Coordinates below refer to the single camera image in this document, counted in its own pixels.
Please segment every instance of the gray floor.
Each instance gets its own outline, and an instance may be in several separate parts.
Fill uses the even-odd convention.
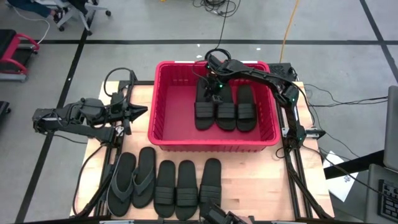
[[[398,40],[398,17],[394,0],[366,1],[385,40]],[[184,40],[218,39],[222,20],[191,1],[106,1],[113,12],[95,15],[88,40]],[[224,39],[280,40],[283,38],[292,0],[243,1],[238,12],[227,19]],[[31,13],[23,15],[35,17]],[[59,32],[51,23],[48,40],[79,40],[83,26],[72,21]],[[0,29],[11,28],[36,39],[46,29],[44,22],[25,21],[0,0]],[[301,0],[289,40],[377,40],[359,0]],[[112,68],[132,68],[138,79],[153,80],[155,66],[163,60],[198,60],[215,45],[96,45],[86,44],[78,62],[67,103],[81,97],[97,97],[103,78]],[[57,105],[77,45],[42,45],[40,53],[29,66],[26,83],[0,83],[1,99],[9,101],[13,112],[0,132],[0,222],[12,223],[30,181],[43,145],[44,137],[34,133],[31,116],[36,108]],[[277,62],[280,45],[222,44],[240,60]],[[398,46],[388,46],[398,58]],[[337,100],[349,101],[387,95],[387,88],[396,85],[383,51],[378,45],[287,45],[285,62],[290,62],[299,78],[329,90]],[[112,80],[126,79],[115,73]],[[332,103],[327,93],[308,87],[313,104]],[[383,148],[386,104],[369,106],[338,106],[317,109],[320,125],[335,138],[346,143],[362,156]],[[84,138],[71,136],[84,141]],[[325,136],[319,141],[327,151],[354,158],[344,146]],[[83,160],[84,145],[54,138],[45,161],[25,221],[66,218],[70,213],[78,170]],[[354,185],[353,192],[364,192]],[[346,203],[333,199],[337,210],[353,209],[358,219],[363,213],[356,202],[364,194],[350,194]],[[338,216],[344,219],[341,212]]]

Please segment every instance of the wooden table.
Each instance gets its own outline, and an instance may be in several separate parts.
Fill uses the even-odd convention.
[[[303,83],[298,82],[297,85],[303,89]],[[107,83],[108,92],[116,92],[117,88],[118,82]],[[152,146],[157,153],[157,167],[159,167],[160,162],[168,159],[174,161],[178,168],[181,161],[190,159],[196,166],[198,187],[201,182],[205,161],[211,157],[217,158],[222,165],[222,209],[232,211],[240,216],[253,215],[256,220],[294,220],[285,162],[275,156],[275,151],[282,147],[282,141],[273,147],[267,147],[261,152],[165,152],[159,147],[153,146],[147,138],[152,91],[152,85],[136,85],[133,88],[131,102],[148,106],[148,112],[141,115],[131,124],[132,135],[124,137],[123,152],[131,152],[138,158],[141,148]],[[110,98],[104,94],[103,90],[101,90],[99,98],[104,104],[108,104],[110,101]],[[301,124],[305,128],[311,127],[311,116],[302,95],[300,95],[298,100],[297,108]],[[85,159],[99,145],[100,143],[97,140],[89,139]],[[306,139],[304,145],[312,149],[318,149],[317,141],[314,139]],[[75,204],[78,212],[83,209],[98,188],[105,150],[105,148],[100,150],[87,163],[83,171]],[[329,215],[334,216],[320,156],[304,147],[301,148],[301,155],[309,191],[324,210]],[[305,209],[302,194],[298,187],[296,189],[300,214],[304,217]],[[198,219],[198,213],[197,211],[192,220]],[[134,208],[131,205],[127,214],[122,218],[156,220],[158,215],[153,209],[153,203],[150,203],[141,209]],[[177,218],[174,215],[170,219],[176,220]]]

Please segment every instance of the red plastic basket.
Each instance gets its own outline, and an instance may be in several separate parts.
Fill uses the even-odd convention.
[[[264,62],[246,64],[269,72]],[[235,129],[223,131],[216,123],[206,131],[195,127],[194,102],[199,77],[206,74],[204,63],[161,62],[156,68],[149,141],[166,151],[257,152],[273,146],[280,139],[275,100],[268,87],[249,80],[231,80],[233,98],[239,85],[250,84],[257,105],[257,125],[253,131],[242,133]]]

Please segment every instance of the black slide sandal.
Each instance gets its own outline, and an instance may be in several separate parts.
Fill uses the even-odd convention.
[[[214,104],[205,97],[206,80],[200,78],[197,84],[197,98],[195,107],[195,127],[197,130],[206,130],[214,123]]]
[[[219,96],[223,102],[218,105],[216,123],[222,130],[233,131],[236,127],[236,115],[231,87],[225,85],[220,90]]]
[[[221,206],[221,162],[218,159],[208,159],[201,178],[199,190],[200,216],[206,212],[206,203],[215,203]]]
[[[162,161],[157,174],[154,208],[162,218],[174,213],[175,200],[175,165],[172,161]]]
[[[141,149],[138,166],[133,175],[132,205],[136,208],[144,208],[154,198],[156,179],[156,153],[154,148],[144,147]]]
[[[198,209],[198,187],[195,165],[182,161],[178,167],[175,215],[178,220],[188,220]]]
[[[135,168],[136,157],[133,154],[124,152],[119,156],[111,185],[106,193],[108,209],[117,217],[122,217],[129,210],[131,194],[134,190],[132,172]]]
[[[252,131],[257,124],[257,109],[250,85],[241,85],[237,93],[238,118],[236,126],[242,132]]]

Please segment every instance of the white paper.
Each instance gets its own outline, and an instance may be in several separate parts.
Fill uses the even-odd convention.
[[[344,162],[342,158],[336,156],[335,153],[332,151],[329,152],[326,158],[335,165]],[[328,162],[327,160],[323,161],[323,168],[330,167],[330,162]],[[356,172],[351,175],[356,178],[358,173]],[[350,176],[344,175],[341,177],[326,180],[326,184],[328,185],[330,193],[332,193],[334,196],[344,202],[347,198],[349,191],[353,187],[354,181],[355,180],[352,179]]]

